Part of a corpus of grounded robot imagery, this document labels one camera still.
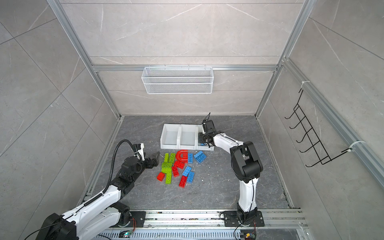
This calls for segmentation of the blue brick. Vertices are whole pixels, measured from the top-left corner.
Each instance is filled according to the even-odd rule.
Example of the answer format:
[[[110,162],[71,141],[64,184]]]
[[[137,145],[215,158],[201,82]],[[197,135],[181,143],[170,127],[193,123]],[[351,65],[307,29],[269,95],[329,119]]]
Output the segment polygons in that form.
[[[185,176],[185,177],[187,177],[188,174],[190,173],[191,169],[192,169],[192,168],[191,168],[190,166],[186,166],[186,168],[184,169],[182,175]]]
[[[187,183],[192,183],[193,180],[194,180],[194,175],[195,173],[194,172],[189,172],[188,176],[187,176]]]
[[[194,155],[192,153],[188,153],[188,164],[192,164],[194,162]]]
[[[199,159],[196,159],[196,160],[199,164],[201,164],[206,158],[207,158],[207,156],[203,153],[203,155],[201,155],[201,157]]]
[[[199,151],[198,153],[196,153],[194,155],[195,159],[199,159],[201,157],[201,155],[203,155],[203,152],[202,151]]]

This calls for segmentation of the red brick bottom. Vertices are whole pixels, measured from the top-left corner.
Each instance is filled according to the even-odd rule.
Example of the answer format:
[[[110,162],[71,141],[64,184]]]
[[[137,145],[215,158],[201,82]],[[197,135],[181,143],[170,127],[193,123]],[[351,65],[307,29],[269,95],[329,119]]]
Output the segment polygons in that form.
[[[179,187],[184,188],[186,186],[187,179],[188,179],[188,177],[182,176],[180,183],[179,183]]]

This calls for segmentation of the green brick middle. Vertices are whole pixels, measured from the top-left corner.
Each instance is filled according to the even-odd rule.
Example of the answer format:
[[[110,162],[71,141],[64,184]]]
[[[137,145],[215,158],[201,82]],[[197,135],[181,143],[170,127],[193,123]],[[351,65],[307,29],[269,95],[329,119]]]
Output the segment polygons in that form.
[[[162,163],[162,168],[166,168],[166,169],[168,169],[168,168],[172,168],[172,166],[173,166],[172,163],[168,163],[168,162],[164,162],[164,163]]]

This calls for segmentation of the right white bin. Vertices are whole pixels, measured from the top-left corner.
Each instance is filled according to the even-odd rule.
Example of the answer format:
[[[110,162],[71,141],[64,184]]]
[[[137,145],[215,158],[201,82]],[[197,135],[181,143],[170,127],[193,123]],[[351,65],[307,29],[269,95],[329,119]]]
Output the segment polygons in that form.
[[[204,142],[203,135],[204,135],[203,126],[198,125],[197,150],[199,150],[199,151],[214,151],[213,145],[208,145],[206,142]]]

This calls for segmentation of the white bin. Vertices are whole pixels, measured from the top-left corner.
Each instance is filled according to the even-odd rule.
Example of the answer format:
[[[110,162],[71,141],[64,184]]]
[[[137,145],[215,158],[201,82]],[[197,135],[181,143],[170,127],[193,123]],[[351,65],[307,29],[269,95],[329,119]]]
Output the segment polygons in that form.
[[[206,142],[204,142],[203,135],[204,135],[203,126],[198,125],[197,150],[199,150],[199,151],[214,151],[213,145],[208,145]]]
[[[180,126],[180,124],[164,124],[160,138],[161,149],[179,149],[178,139]]]
[[[196,150],[197,149],[197,125],[181,124],[179,127],[178,144],[181,150]]]

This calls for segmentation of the green brick top left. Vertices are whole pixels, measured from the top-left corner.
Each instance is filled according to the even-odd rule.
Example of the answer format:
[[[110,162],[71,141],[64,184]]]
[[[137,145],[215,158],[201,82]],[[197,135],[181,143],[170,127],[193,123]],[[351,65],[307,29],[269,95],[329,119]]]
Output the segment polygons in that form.
[[[169,163],[170,162],[170,154],[169,153],[165,154],[164,162],[165,163]]]

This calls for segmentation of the small red square brick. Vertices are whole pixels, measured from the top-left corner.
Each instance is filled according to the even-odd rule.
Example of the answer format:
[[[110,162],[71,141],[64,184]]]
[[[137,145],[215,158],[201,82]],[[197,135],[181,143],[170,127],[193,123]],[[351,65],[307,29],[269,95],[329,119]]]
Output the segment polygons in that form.
[[[158,175],[157,175],[157,180],[162,182],[166,177],[166,174],[163,173],[163,172],[160,172]]]

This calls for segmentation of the green studded brick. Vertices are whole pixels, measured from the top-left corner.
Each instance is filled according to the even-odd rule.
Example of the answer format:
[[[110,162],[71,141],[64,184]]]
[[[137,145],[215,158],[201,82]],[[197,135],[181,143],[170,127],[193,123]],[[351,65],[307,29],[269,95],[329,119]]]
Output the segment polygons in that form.
[[[172,174],[172,168],[171,167],[162,167],[162,173],[164,174]]]

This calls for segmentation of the middle white bin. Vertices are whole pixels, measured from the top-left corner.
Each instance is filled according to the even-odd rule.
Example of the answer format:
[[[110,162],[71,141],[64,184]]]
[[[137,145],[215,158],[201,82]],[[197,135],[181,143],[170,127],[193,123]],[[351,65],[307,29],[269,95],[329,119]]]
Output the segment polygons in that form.
[[[181,150],[196,150],[197,149],[197,125],[181,124],[179,127],[178,144]]]

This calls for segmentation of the green brick top right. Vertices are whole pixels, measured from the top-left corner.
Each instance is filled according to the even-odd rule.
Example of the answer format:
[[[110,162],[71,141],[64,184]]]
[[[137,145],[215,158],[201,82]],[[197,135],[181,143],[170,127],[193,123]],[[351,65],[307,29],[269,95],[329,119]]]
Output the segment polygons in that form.
[[[175,162],[175,159],[176,159],[176,153],[171,153],[169,156],[168,162],[173,164]]]

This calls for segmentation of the left white bin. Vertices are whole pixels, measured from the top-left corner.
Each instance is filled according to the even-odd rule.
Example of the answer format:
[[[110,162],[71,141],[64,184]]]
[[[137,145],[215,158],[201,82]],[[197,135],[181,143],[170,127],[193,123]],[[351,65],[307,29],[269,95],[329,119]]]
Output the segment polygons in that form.
[[[160,138],[161,149],[179,149],[178,139],[180,126],[180,124],[164,124]]]

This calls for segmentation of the red curved arch piece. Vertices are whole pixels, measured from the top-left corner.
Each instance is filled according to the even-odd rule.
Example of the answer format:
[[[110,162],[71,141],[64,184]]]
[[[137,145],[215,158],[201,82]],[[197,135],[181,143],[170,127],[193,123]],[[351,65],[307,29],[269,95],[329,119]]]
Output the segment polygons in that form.
[[[188,163],[188,151],[187,150],[179,150],[176,153],[176,159],[177,161],[181,163]]]

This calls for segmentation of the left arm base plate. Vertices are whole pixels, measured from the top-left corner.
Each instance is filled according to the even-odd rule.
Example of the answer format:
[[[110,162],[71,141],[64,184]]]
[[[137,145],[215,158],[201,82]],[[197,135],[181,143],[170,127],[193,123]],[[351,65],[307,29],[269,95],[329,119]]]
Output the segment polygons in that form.
[[[146,219],[146,211],[133,211],[121,213],[120,219],[114,228],[142,228]]]

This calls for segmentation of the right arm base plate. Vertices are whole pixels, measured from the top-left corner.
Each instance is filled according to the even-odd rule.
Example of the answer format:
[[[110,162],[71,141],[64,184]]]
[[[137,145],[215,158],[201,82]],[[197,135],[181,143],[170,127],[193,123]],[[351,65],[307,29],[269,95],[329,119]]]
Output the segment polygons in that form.
[[[251,211],[243,215],[240,211],[223,211],[219,218],[224,221],[225,227],[264,227],[265,222],[261,211]]]

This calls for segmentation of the aluminium front rail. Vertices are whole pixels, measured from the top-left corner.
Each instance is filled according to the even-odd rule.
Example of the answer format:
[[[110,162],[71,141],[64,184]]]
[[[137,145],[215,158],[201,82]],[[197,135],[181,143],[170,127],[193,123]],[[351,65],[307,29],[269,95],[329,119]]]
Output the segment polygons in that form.
[[[132,210],[146,211],[142,228],[108,228],[96,240],[311,240],[300,209],[261,209],[264,227],[225,227],[219,218],[234,209]]]

